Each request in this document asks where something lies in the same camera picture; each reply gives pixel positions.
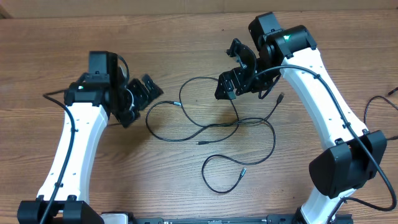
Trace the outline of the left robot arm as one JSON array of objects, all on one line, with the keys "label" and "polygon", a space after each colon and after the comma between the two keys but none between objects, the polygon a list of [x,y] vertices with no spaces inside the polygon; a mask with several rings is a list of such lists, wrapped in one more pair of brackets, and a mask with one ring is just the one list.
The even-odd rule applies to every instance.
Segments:
[{"label": "left robot arm", "polygon": [[35,200],[23,200],[19,223],[135,223],[131,212],[98,214],[90,207],[90,179],[101,135],[114,116],[128,128],[163,94],[150,76],[129,77],[122,56],[91,51],[88,71],[56,101],[65,112],[62,135],[49,174]]}]

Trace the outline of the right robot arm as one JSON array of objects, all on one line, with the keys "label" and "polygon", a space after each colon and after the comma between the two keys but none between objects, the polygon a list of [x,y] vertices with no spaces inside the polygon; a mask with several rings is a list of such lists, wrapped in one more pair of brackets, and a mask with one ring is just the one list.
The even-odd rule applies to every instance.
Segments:
[{"label": "right robot arm", "polygon": [[281,28],[271,12],[248,27],[250,49],[234,39],[226,51],[239,67],[219,76],[215,97],[232,100],[251,92],[264,98],[278,79],[287,80],[310,115],[323,152],[309,165],[314,188],[293,215],[269,215],[268,223],[351,223],[338,209],[357,189],[373,179],[386,150],[380,131],[370,132],[334,85],[317,43],[305,26]]}]

